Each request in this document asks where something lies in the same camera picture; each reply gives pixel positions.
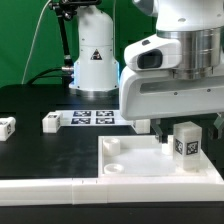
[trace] white block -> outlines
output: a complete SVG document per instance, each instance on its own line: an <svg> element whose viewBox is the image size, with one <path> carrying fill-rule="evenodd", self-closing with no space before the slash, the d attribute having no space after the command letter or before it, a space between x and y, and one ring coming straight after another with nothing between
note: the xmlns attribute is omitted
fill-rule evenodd
<svg viewBox="0 0 224 224"><path fill-rule="evenodd" d="M16 120L13 117L0 118L0 141L6 141L15 131Z"/></svg>
<svg viewBox="0 0 224 224"><path fill-rule="evenodd" d="M133 121L132 127L137 134L149 134L150 133L150 120L136 120Z"/></svg>
<svg viewBox="0 0 224 224"><path fill-rule="evenodd" d="M50 112L42 120L43 132L44 133L57 133L58 129L61 127L61 112Z"/></svg>
<svg viewBox="0 0 224 224"><path fill-rule="evenodd" d="M200 165L202 128L192 122L174 125L173 153L176 165L197 170Z"/></svg>

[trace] green screen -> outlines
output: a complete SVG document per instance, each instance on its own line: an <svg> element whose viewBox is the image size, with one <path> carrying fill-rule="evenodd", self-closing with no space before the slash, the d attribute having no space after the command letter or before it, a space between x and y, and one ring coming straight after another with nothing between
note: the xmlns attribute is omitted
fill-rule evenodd
<svg viewBox="0 0 224 224"><path fill-rule="evenodd" d="M29 56L40 13L47 0L1 1L0 87L20 84ZM114 19L116 32L116 59L125 66L123 53L127 45L155 32L155 19L142 14L132 0L103 0L97 6ZM75 61L79 55L77 21L65 22L70 52ZM25 83L43 70L63 66L63 50L57 17L48 7L36 38ZM60 83L44 79L37 83Z"/></svg>

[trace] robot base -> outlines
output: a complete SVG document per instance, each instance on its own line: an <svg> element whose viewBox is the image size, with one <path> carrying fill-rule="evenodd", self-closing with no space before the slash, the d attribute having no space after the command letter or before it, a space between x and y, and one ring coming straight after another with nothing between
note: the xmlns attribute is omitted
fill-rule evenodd
<svg viewBox="0 0 224 224"><path fill-rule="evenodd" d="M87 97L87 98L104 98L104 97L112 97L118 95L119 88L107 90L107 91L87 91L81 90L77 88L70 88L70 93L75 94L77 96Z"/></svg>

